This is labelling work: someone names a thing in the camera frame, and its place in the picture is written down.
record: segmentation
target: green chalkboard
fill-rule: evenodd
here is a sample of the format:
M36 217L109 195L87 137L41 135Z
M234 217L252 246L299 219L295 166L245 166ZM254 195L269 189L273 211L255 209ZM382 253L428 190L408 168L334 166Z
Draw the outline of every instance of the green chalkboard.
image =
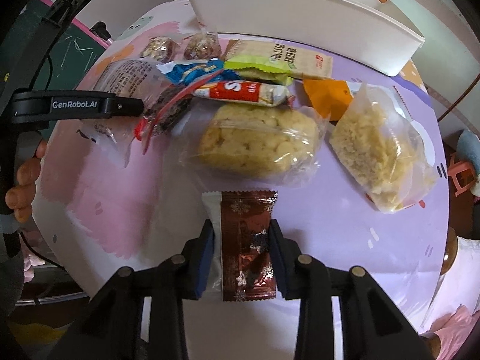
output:
M3 91L11 69L48 10L49 6L44 2L30 0L0 45L0 91ZM50 52L53 75L49 89L75 89L104 51L101 44L71 24ZM50 68L46 61L35 82L35 90L45 88L49 74ZM53 126L54 123L51 122L50 129L42 132L46 138L50 136Z

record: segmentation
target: table surface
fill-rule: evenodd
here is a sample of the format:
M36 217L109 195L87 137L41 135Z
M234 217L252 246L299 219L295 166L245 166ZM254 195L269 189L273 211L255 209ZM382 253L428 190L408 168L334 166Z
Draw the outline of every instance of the table surface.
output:
M105 51L79 89L88 88L110 61L137 56L149 37L192 32L196 26L188 0L153 8ZM413 85L400 76L390 78L338 55L333 57L335 79L394 85L413 119L430 135L435 167L440 163L446 167L435 114L419 88L421 80ZM419 79L416 69L408 70L415 78L412 81ZM295 85L295 92L300 102L308 101L301 83ZM79 121L57 123L38 182L34 218L60 262L91 296L119 267L141 270L156 266L180 252L186 240L197 237L207 217L201 202L203 191L265 187L222 179L200 187L191 171L178 164L176 133L153 139L143 156L135 141L129 165L119 169L97 145L76 133L80 126ZM345 270L364 266L419 329L445 250L448 180L440 178L424 204L393 215L382 214L368 202L326 142L318 160L320 169L309 185L296 189L269 186L278 190L273 218L302 252L327 266ZM277 295L259 302L202 299L184 305L192 359L222 359L227 348L234 360L243 359L247 348L258 358L292 358L297 301L284 301ZM335 320L339 330L338 307ZM145 337L147 325L143 325Z

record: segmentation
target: hand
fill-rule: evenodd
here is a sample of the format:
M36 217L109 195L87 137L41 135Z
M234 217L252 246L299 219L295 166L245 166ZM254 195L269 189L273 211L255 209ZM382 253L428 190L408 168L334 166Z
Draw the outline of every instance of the hand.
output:
M40 176L40 159L45 155L47 143L43 140L38 145L35 157L26 160L17 171L18 185L8 190L5 202L15 210L15 218L25 223L32 215L32 202L37 188L35 181Z

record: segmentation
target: white plastic storage box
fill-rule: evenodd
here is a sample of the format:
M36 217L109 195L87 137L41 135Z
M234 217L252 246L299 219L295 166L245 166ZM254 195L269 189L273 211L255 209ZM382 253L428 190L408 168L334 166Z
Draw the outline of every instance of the white plastic storage box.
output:
M396 76L425 42L391 1L190 0L218 32L268 36L330 50Z

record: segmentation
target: black cable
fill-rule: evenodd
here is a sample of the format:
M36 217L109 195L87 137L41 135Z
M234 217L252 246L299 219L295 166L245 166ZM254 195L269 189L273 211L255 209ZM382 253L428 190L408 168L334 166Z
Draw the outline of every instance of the black cable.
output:
M50 56L50 54L48 54L46 56L48 62L49 62L49 66L50 66L50 74L49 74L49 79L47 80L46 82L46 85L45 85L45 91L49 88L50 86L50 81L52 81L52 76L53 76L53 62L52 62L52 57Z
M46 262L60 268L60 269L63 269L64 271L66 271L66 269L64 267L62 267L60 264L58 264L57 262L55 261L52 261L51 259L48 259L47 257L44 257L42 256L40 253L38 253L36 250L34 250L27 242L26 238L25 238L25 235L20 232L20 237L22 237L22 240L23 240L23 243L25 244L25 246L27 246L28 250L30 250L30 252L32 252L35 256L45 260Z

